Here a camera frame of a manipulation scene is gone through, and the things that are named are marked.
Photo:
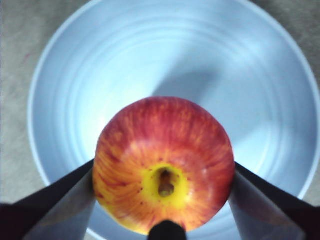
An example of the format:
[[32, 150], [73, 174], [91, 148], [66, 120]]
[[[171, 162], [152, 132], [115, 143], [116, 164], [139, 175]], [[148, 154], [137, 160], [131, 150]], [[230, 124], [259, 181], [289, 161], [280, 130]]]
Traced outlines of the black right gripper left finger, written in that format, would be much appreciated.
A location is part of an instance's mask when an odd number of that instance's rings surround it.
[[96, 203], [91, 160], [55, 183], [0, 205], [2, 240], [82, 240]]

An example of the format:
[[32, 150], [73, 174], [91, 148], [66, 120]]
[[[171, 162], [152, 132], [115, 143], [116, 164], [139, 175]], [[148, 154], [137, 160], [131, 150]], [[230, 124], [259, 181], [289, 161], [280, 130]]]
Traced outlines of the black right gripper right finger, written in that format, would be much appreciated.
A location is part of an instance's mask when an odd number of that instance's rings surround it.
[[318, 240], [320, 208], [268, 183], [239, 163], [228, 199], [243, 240]]

